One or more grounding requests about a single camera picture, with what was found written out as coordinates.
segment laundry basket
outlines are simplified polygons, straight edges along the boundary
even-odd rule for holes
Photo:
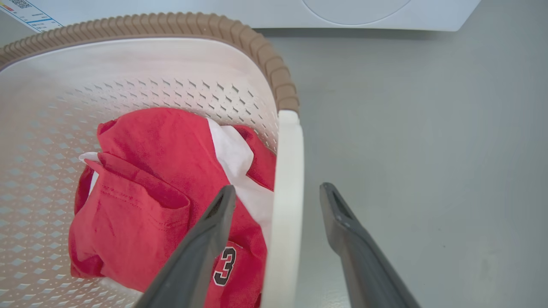
[[[298,271],[302,130],[280,56],[239,21],[151,14],[58,28],[0,50],[0,307],[131,307],[70,275],[67,237],[99,123],[171,107],[255,129],[277,153],[262,307],[290,307]]]

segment floor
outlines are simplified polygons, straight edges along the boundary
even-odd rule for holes
[[[296,307],[349,307],[319,207],[324,181],[422,307],[546,306],[546,12],[545,0],[483,0],[455,33],[262,30],[302,104]],[[20,28],[0,44],[32,34],[0,14],[8,26]]]

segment white appliance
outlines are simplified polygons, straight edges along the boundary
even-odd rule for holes
[[[143,13],[203,12],[253,28],[389,28],[457,31],[480,0],[0,0],[37,32]]]

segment black number with white outline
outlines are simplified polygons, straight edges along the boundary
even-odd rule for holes
[[[222,272],[215,271],[213,274],[213,280],[217,286],[225,286],[229,281],[230,273],[234,268],[234,262],[236,261],[236,250],[234,247],[226,247],[222,252],[219,262],[224,261],[225,265],[222,268]]]

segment basket rim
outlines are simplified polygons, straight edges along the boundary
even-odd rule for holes
[[[38,33],[0,49],[0,72],[32,56],[66,47],[128,38],[204,38],[243,52],[267,79],[276,109],[299,113],[299,98],[289,69],[270,42],[240,21],[202,13],[126,15],[92,20]]]

